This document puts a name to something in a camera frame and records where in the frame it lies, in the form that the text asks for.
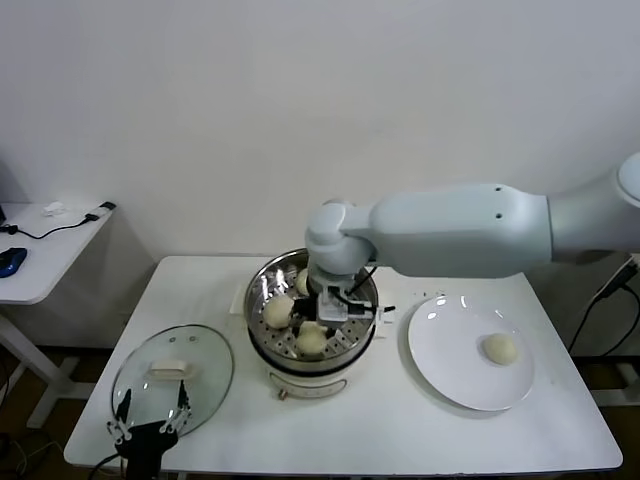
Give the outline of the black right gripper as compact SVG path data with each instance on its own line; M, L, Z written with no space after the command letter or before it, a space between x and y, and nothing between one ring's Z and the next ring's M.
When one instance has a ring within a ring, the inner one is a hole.
M292 333L299 334L302 325L307 321L317 320L317 304L315 296L299 297L294 300L291 308ZM340 329L327 330L327 344L332 349L349 349L350 340Z

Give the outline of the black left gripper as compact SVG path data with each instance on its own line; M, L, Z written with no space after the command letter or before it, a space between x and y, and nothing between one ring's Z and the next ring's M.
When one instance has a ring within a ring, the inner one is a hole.
M131 399L132 390L127 389L117 405L114 419L106 424L107 430L117 453L127 460L125 479L155 480L159 478L164 453L178 443L176 431L181 431L192 416L185 382L180 381L177 406L170 411L164 424L153 422L134 426L129 431L127 418Z

